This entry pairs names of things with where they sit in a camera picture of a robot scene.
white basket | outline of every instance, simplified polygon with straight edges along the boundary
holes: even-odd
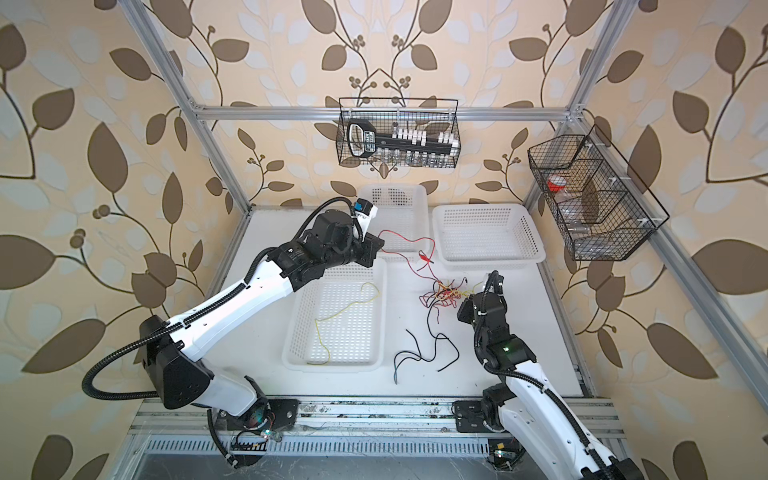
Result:
[[[442,205],[432,212],[438,258],[451,270],[522,268],[546,257],[518,204]]]
[[[368,300],[352,305],[340,315],[317,325],[320,339],[330,351],[320,345],[315,319],[324,319],[339,312],[351,302]],[[384,359],[384,323],[386,298],[386,262],[374,260],[372,268],[357,263],[335,266],[326,270],[323,278],[302,288],[296,298],[288,337],[283,347],[283,364],[291,370],[303,372],[365,372],[379,368]]]
[[[392,230],[405,238],[415,240],[429,237],[429,214],[427,212],[427,192],[423,186],[415,184],[368,184],[360,189],[360,198],[371,201],[379,208],[376,217],[371,220],[368,231],[378,235],[382,230]],[[418,259],[419,250],[427,255],[432,250],[432,242],[406,242],[397,235],[384,233],[384,250],[398,252],[408,260]],[[400,255],[380,252],[378,258],[385,260],[403,260]]]

yellow wire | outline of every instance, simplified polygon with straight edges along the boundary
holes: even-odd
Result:
[[[315,319],[315,330],[317,330],[317,341],[320,343],[320,346],[322,346],[326,350],[326,352],[328,352],[328,359],[325,362],[323,362],[323,363],[307,362],[306,363],[307,365],[320,366],[320,365],[325,365],[325,364],[327,364],[328,362],[331,361],[331,351],[328,350],[328,347],[325,346],[325,344],[323,343],[323,339],[320,338],[320,326],[318,325],[319,322],[325,322],[326,320],[330,320],[332,318],[335,318],[335,317],[341,315],[342,313],[346,312],[346,310],[348,308],[350,308],[352,305],[365,305],[366,303],[371,303],[373,300],[376,300],[377,298],[379,298],[379,295],[381,295],[381,292],[379,291],[379,288],[376,285],[374,285],[373,283],[370,283],[370,282],[365,282],[363,285],[360,286],[360,293],[362,293],[362,289],[366,285],[370,285],[370,286],[372,286],[373,288],[376,289],[376,295],[373,298],[370,298],[370,299],[365,300],[365,301],[357,300],[355,302],[351,302],[349,305],[345,306],[344,308],[342,308],[341,310],[339,310],[338,312],[334,313],[331,316],[327,316],[326,318],[320,319],[320,320]]]

gray floor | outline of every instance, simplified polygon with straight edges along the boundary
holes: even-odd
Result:
[[[546,480],[529,456],[513,472],[495,472],[480,459],[265,456],[233,470],[214,455],[145,455],[134,480]]]

white table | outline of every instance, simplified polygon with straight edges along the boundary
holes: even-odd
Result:
[[[224,286],[240,280],[262,249],[290,240],[309,213],[309,210],[256,210]],[[469,286],[485,281],[488,273],[446,270],[437,261],[432,269],[435,275],[447,281],[466,276]],[[520,270],[500,270],[500,273],[504,276],[511,333],[531,347],[561,395],[581,396],[538,268],[532,265]],[[499,382],[498,377],[487,373],[475,358],[470,325],[456,319],[456,309],[439,307],[440,323],[436,322],[433,312],[430,319],[432,331],[436,335],[442,332],[453,341],[461,353],[459,360],[442,372],[436,372],[456,355],[450,343],[441,340],[434,362],[404,362],[398,369],[398,385],[395,385],[392,357],[399,350],[415,349],[406,328],[419,339],[424,357],[431,358],[434,353],[435,342],[425,321],[427,309],[418,298],[430,291],[432,282],[418,278],[405,262],[388,262],[387,275],[384,362],[376,370],[310,373],[283,366],[281,356],[295,295],[269,305],[243,323],[212,348],[206,361],[231,373],[251,376],[268,396],[480,396],[483,389]]]

wire mesh basket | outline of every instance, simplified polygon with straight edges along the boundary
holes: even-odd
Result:
[[[457,109],[458,100],[444,98],[340,98],[339,164],[455,168]]]
[[[626,172],[608,163],[601,148],[610,146],[593,127],[587,135],[560,135],[528,149],[531,172],[574,260],[626,260],[669,219],[621,152],[615,150]],[[649,211],[632,189],[659,209]]]

